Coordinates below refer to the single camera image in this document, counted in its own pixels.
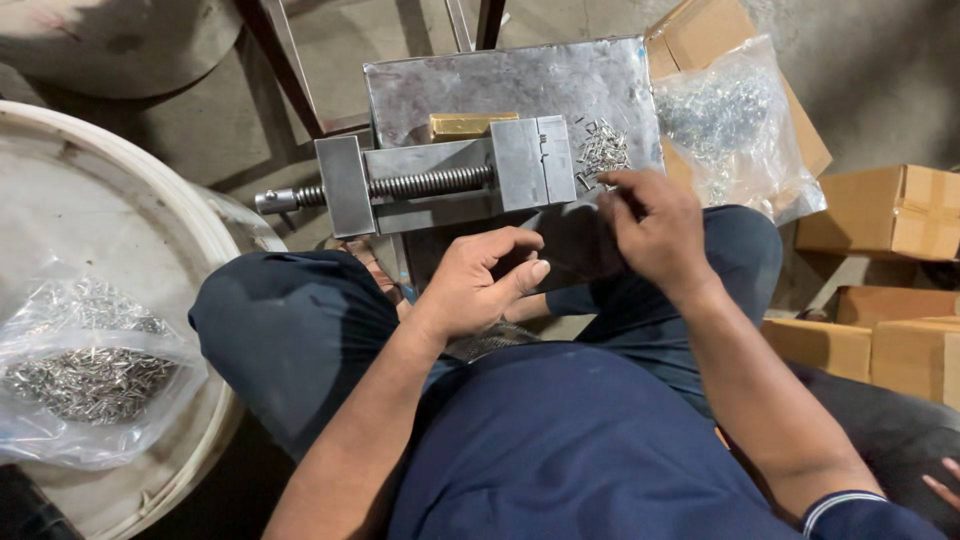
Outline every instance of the fingernail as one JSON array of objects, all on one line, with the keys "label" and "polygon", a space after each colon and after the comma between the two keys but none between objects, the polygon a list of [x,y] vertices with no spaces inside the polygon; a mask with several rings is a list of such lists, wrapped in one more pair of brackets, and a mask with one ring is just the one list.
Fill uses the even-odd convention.
[{"label": "fingernail", "polygon": [[550,263],[546,260],[539,260],[534,264],[534,278],[539,282],[550,273]]}]

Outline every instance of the navy blue shirt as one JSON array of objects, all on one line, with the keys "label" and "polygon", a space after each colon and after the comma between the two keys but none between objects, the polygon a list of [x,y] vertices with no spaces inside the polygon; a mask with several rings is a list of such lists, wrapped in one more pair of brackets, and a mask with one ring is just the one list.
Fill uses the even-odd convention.
[{"label": "navy blue shirt", "polygon": [[547,343],[469,370],[411,457],[391,538],[944,538],[858,492],[787,525],[713,424],[621,356]]}]

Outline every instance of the pile of metal pins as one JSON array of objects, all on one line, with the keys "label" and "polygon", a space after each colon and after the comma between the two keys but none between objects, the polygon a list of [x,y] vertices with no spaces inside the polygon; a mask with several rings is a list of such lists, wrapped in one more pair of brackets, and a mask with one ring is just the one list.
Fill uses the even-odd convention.
[{"label": "pile of metal pins", "polygon": [[4,326],[4,334],[18,337],[62,330],[172,334],[162,319],[113,285],[92,276],[45,282]]},{"label": "pile of metal pins", "polygon": [[173,362],[129,349],[91,347],[14,364],[0,383],[61,420],[101,426],[134,419],[174,369]]},{"label": "pile of metal pins", "polygon": [[711,206],[730,202],[742,181],[740,163],[770,154],[779,137],[770,111],[786,107],[781,84],[779,72],[741,62],[710,68],[679,86],[655,86],[660,131],[706,168],[703,190]]},{"label": "pile of metal pins", "polygon": [[585,126],[589,137],[580,145],[578,163],[583,168],[575,176],[587,190],[597,185],[597,174],[605,171],[629,169],[630,158],[627,157],[627,132],[616,130],[600,118]]}]

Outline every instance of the plastic bag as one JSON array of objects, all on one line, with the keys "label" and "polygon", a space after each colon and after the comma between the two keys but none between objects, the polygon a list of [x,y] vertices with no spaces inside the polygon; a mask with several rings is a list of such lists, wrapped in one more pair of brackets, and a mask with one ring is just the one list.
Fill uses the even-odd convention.
[{"label": "plastic bag", "polygon": [[101,470],[163,434],[206,361],[134,299],[61,261],[0,329],[0,454]]},{"label": "plastic bag", "polygon": [[804,166],[769,36],[653,86],[660,129],[705,206],[743,205],[778,226],[827,208]]}]

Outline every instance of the dark blue pants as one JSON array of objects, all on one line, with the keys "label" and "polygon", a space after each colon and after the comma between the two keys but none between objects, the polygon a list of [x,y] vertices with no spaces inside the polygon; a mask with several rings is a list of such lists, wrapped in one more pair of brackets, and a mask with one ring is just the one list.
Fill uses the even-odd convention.
[{"label": "dark blue pants", "polygon": [[[707,209],[704,226],[710,265],[759,325],[780,273],[777,230],[743,207]],[[555,315],[596,313],[577,341],[635,361],[710,416],[686,325],[643,278],[549,292],[547,305]],[[189,317],[204,356],[296,460],[398,324],[367,269],[339,251],[237,258],[206,280]],[[458,365],[442,356],[427,385]]]}]

